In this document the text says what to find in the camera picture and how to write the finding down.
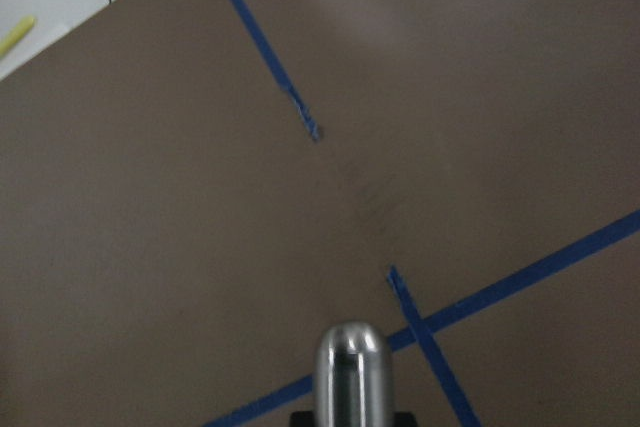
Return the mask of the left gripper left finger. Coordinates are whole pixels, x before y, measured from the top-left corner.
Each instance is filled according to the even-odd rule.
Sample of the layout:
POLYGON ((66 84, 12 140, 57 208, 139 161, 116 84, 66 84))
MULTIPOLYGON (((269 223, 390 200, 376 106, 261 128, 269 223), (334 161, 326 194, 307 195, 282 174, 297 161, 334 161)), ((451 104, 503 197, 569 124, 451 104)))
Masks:
POLYGON ((295 411, 291 413, 291 427, 314 427, 315 417, 312 411, 295 411))

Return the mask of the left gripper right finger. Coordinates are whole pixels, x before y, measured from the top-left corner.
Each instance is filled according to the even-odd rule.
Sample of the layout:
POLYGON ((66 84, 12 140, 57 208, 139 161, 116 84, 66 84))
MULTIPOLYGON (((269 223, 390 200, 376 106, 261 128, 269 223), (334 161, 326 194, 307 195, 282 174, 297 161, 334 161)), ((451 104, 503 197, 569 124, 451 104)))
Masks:
POLYGON ((411 412, 396 412, 394 414, 394 427, 418 427, 416 417, 411 412))

